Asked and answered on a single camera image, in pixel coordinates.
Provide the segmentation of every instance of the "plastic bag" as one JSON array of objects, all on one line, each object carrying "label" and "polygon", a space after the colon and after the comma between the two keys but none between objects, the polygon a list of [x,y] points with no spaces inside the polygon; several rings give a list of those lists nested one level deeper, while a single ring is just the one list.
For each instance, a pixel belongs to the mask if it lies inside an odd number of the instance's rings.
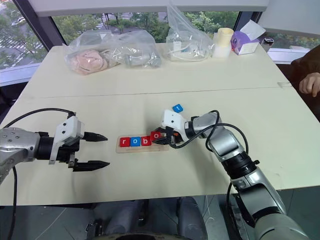
[{"label": "plastic bag", "polygon": [[171,2],[167,6],[167,16],[170,29],[166,48],[171,61],[202,61],[212,55],[213,40],[196,29]]},{"label": "plastic bag", "polygon": [[79,74],[88,75],[117,65],[117,61],[109,54],[113,49],[103,41],[104,38],[111,37],[109,30],[88,30],[69,46],[63,45],[67,66]]},{"label": "plastic bag", "polygon": [[112,58],[128,67],[158,68],[161,58],[156,49],[155,39],[145,30],[132,31],[106,37],[104,41],[112,46]]}]

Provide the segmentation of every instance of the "blue letter block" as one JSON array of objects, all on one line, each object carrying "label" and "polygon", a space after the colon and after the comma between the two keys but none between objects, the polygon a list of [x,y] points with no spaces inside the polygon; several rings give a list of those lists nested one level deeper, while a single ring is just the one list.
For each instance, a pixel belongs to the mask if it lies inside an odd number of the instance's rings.
[{"label": "blue letter block", "polygon": [[140,137],[134,136],[130,138],[130,147],[139,147],[140,146]]},{"label": "blue letter block", "polygon": [[180,104],[177,104],[177,105],[173,106],[172,109],[176,113],[181,113],[184,110],[183,107]]}]

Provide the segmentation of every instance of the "person's arm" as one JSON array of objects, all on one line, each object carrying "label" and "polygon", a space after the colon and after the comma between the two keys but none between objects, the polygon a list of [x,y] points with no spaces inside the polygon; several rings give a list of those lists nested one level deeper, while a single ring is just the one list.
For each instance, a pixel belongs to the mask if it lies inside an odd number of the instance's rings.
[{"label": "person's arm", "polygon": [[312,94],[316,97],[320,92],[320,73],[313,72],[308,74],[300,83],[299,91],[303,94]]}]

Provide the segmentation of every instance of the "person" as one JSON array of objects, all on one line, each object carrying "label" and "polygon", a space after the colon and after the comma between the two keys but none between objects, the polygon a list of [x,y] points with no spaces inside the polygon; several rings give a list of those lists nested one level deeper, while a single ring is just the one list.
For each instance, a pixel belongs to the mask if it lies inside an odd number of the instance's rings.
[{"label": "person", "polygon": [[320,121],[320,45],[291,65],[290,82]]}]

